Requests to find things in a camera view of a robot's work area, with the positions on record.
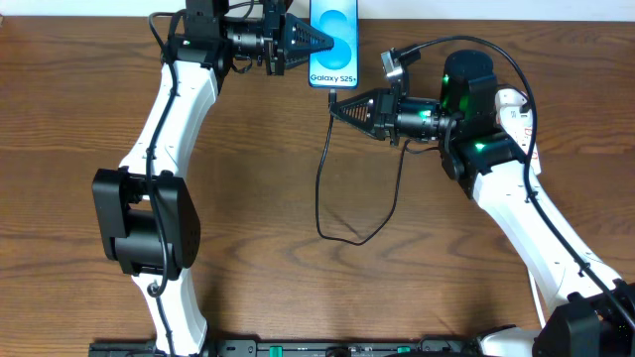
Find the blue Galaxy smartphone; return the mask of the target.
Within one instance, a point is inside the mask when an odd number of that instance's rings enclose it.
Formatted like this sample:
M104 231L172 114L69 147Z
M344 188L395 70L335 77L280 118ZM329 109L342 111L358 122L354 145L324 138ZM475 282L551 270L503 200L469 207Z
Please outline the blue Galaxy smartphone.
M312 54L311 87L353 89L358 86L357 0L311 0L310 24L332 39L332 47Z

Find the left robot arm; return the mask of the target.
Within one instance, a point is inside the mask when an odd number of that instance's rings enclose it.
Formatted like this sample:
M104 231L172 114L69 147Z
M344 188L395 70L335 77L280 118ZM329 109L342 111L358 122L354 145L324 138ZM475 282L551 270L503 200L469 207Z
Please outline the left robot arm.
M196 302L191 266L200 221L186 177L200 127L225 77L262 65L281 75L331 36L293 15L286 1L265 1L259 18L234 17L226 1L189 1L168 14L155 39L161 82L145 126L114 169L100 169L92 194L103 250L140 289L156 339L124 347L129 356L201 356L207 322Z

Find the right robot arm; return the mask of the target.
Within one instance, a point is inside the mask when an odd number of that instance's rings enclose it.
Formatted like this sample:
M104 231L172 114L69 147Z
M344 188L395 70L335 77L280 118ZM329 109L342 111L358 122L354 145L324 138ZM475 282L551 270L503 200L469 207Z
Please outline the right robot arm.
M500 227L525 264L548 318L537 331L496 328L464 345L481 356L630 356L634 288L580 239L542 188L528 87L501 85L486 53L444 64L439 99L410 95L416 49L382 60L389 86L331 100L333 118L395 145L434 142L447 176Z

